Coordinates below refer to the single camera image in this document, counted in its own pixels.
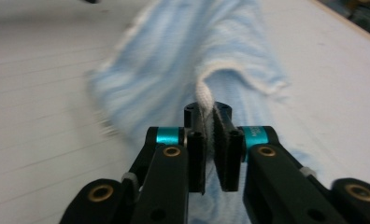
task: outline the white tabletop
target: white tabletop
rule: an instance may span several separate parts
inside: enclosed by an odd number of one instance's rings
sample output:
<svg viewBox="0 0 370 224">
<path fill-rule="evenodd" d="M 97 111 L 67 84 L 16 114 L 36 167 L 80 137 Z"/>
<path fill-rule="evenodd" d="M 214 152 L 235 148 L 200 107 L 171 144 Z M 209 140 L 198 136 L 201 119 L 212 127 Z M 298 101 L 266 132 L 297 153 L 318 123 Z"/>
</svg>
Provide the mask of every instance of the white tabletop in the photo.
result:
<svg viewBox="0 0 370 224">
<path fill-rule="evenodd" d="M 317 1 L 261 1 L 268 36 L 292 80 L 271 104 L 290 150 L 334 179 L 370 183 L 370 34 Z M 302 130 L 292 129 L 301 126 Z"/>
<path fill-rule="evenodd" d="M 0 224 L 57 223 L 84 185 L 128 169 L 135 155 L 101 134 L 83 75 L 146 3 L 0 0 Z M 370 35 L 311 0 L 261 4 L 292 82 L 269 102 L 284 147 L 326 187 L 370 183 Z"/>
</svg>

